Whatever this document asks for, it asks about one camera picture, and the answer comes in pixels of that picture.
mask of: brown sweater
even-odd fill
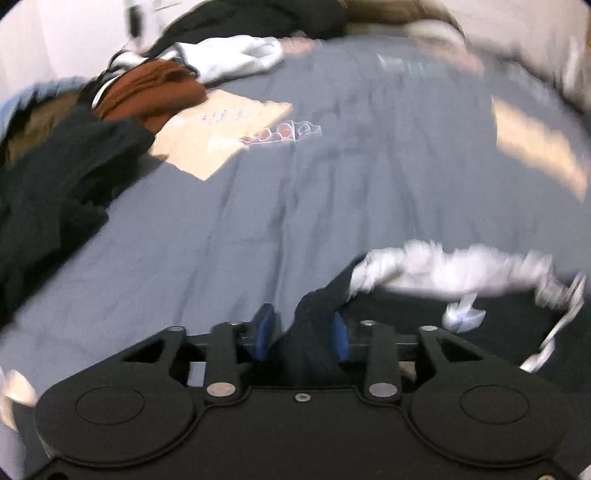
[[[157,133],[174,115],[207,98],[205,88],[174,61],[148,61],[121,76],[96,108],[106,120],[133,117]]]

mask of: light blue cloth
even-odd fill
[[[0,142],[4,141],[10,122],[14,115],[27,108],[32,101],[42,102],[54,98],[61,93],[76,90],[87,83],[83,77],[72,77],[53,80],[51,82],[36,83],[27,87],[0,104]]]

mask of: black clothing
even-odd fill
[[[76,107],[47,140],[0,170],[0,326],[107,221],[154,136]]]
[[[338,0],[213,0],[172,23],[149,50],[156,57],[176,42],[251,35],[289,37],[298,30],[310,38],[344,34],[346,10]]]
[[[19,0],[0,0],[0,20],[4,15],[10,12],[11,8],[18,2]]]
[[[274,343],[268,362],[255,366],[255,382],[313,387],[359,384],[365,372],[339,364],[332,344],[333,319],[338,312],[345,325],[363,320],[393,326],[400,334],[416,334],[423,325],[441,327],[448,301],[410,297],[375,289],[349,300],[349,284],[357,258],[328,286],[304,296],[294,323]],[[533,292],[478,297],[474,308],[485,310],[481,326],[459,335],[468,342],[519,367],[548,335],[564,312],[534,303]],[[591,463],[591,304],[555,337],[556,350],[534,375],[553,383],[570,401],[573,421],[557,461],[572,475]]]

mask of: gray bed sheet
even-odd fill
[[[41,394],[169,325],[205,333],[271,302],[287,328],[300,298],[353,257],[409,239],[537,249],[559,274],[591,270],[589,199],[498,151],[491,96],[591,158],[581,124],[524,72],[483,62],[478,75],[404,38],[349,37],[224,84],[292,103],[289,119],[322,135],[255,145],[207,181],[166,163],[138,181],[3,331],[0,366]],[[14,478],[20,455],[0,426],[0,466]]]

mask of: white wall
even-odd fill
[[[0,102],[35,82],[94,77],[119,49],[148,48],[202,1],[131,0],[141,6],[145,28],[138,44],[128,44],[125,0],[22,0],[0,21]]]

